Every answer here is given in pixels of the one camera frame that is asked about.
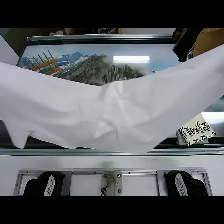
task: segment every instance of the black object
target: black object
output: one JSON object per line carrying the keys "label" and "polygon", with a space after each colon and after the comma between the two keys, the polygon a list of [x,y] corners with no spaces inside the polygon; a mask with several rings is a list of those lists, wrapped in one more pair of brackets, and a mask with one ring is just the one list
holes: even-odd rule
{"label": "black object", "polygon": [[202,181],[194,179],[189,173],[185,171],[172,170],[164,174],[168,190],[168,196],[181,196],[180,190],[176,184],[177,175],[181,175],[182,181],[187,190],[186,196],[208,196],[208,192]]}
{"label": "black object", "polygon": [[50,196],[61,196],[64,177],[65,175],[58,171],[44,172],[37,179],[27,182],[23,196],[44,196],[46,188],[49,188],[50,178],[54,180],[53,192]]}
{"label": "black object", "polygon": [[[177,55],[179,61],[186,61],[189,50],[196,42],[196,39],[202,30],[203,28],[184,28],[173,48],[173,52]],[[175,30],[173,33],[173,38],[175,38],[176,32],[177,31]]]}

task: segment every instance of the blue sky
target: blue sky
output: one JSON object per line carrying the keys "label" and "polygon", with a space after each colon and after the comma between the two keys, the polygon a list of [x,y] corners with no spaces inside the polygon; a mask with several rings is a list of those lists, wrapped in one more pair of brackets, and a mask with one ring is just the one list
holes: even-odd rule
{"label": "blue sky", "polygon": [[35,45],[28,46],[23,57],[38,57],[43,52],[48,55],[50,50],[53,57],[63,54],[80,52],[83,55],[105,54],[113,56],[149,56],[149,69],[160,71],[179,64],[173,53],[172,44],[62,44],[62,45]]}

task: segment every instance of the metal bracket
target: metal bracket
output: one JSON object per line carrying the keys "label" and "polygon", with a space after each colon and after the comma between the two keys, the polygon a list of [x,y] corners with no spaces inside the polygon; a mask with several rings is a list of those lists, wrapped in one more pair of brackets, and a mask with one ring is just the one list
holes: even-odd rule
{"label": "metal bracket", "polygon": [[122,193],[122,172],[105,171],[101,177],[102,196],[119,196]]}

